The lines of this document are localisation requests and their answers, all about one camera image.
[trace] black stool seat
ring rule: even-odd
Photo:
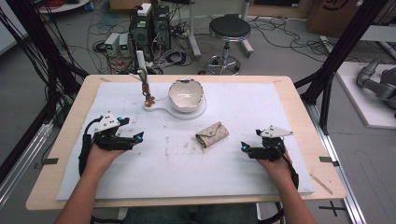
[[[217,38],[242,41],[250,35],[250,25],[237,17],[218,17],[209,24],[209,31]]]

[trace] hand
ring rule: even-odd
[[[99,148],[96,144],[92,144],[83,174],[102,177],[111,163],[124,152],[124,150],[107,151]]]
[[[291,158],[287,150],[284,155],[291,162]],[[257,161],[262,167],[265,168],[268,175],[277,185],[282,184],[285,181],[291,180],[289,166],[283,158],[280,158],[277,161],[265,161],[265,160],[257,160]]]

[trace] white bowl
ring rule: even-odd
[[[190,113],[202,104],[204,89],[194,79],[182,78],[172,84],[168,95],[175,110]]]

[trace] jeans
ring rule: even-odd
[[[255,203],[199,206],[191,219],[188,206],[128,209],[125,224],[257,224]]]

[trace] wooden table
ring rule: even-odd
[[[290,127],[293,130],[306,168],[312,177],[315,192],[303,195],[304,200],[341,199],[346,196],[344,186],[331,162],[321,162],[319,157],[328,157],[317,131],[309,118],[297,90],[289,77],[268,76],[150,76],[149,81],[173,82],[181,77],[191,77],[201,83],[273,83],[283,105]],[[87,113],[102,82],[136,82],[129,76],[88,76],[52,148],[49,158],[59,158],[57,164],[45,165],[26,202],[29,210],[62,209],[64,201],[56,201],[64,169],[71,150],[76,143]],[[208,204],[208,203],[255,203],[280,201],[271,196],[218,196],[171,199],[123,199],[97,200],[95,207],[131,207],[151,205]]]

